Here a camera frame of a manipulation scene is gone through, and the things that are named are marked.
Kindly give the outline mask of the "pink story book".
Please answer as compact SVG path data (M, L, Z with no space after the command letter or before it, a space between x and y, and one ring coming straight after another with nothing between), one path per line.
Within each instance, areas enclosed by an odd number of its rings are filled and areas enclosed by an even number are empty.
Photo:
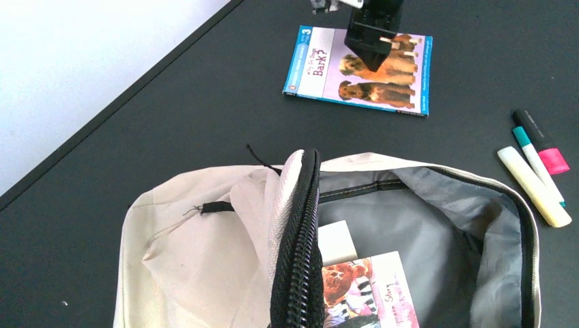
M419 328L397 251L322 269L324 327Z

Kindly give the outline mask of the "coffee cover book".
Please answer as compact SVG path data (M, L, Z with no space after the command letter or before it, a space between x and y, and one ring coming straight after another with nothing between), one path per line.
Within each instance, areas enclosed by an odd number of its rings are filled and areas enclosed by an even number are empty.
M345 220L319 227L318 246L324 267L358 259L358 254Z

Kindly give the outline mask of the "beige canvas backpack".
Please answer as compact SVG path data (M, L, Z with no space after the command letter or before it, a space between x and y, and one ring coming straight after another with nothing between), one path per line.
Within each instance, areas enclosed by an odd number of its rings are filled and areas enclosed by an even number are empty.
M318 228L397 251L419 327L539 327L535 218L508 186L375 153L180 174L128 209L115 327L324 327Z

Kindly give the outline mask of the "blue dog book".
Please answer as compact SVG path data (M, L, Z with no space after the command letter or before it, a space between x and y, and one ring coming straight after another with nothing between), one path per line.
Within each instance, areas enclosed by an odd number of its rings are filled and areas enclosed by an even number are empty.
M429 115L431 36L400 33L376 71L343 42L345 29L300 26L283 88L290 96Z

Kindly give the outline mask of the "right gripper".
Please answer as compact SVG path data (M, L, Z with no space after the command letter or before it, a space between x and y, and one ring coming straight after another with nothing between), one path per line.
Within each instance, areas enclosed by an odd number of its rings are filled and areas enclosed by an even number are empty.
M403 0L363 1L350 17L344 44L372 72L378 70L389 56L391 40L399 31Z

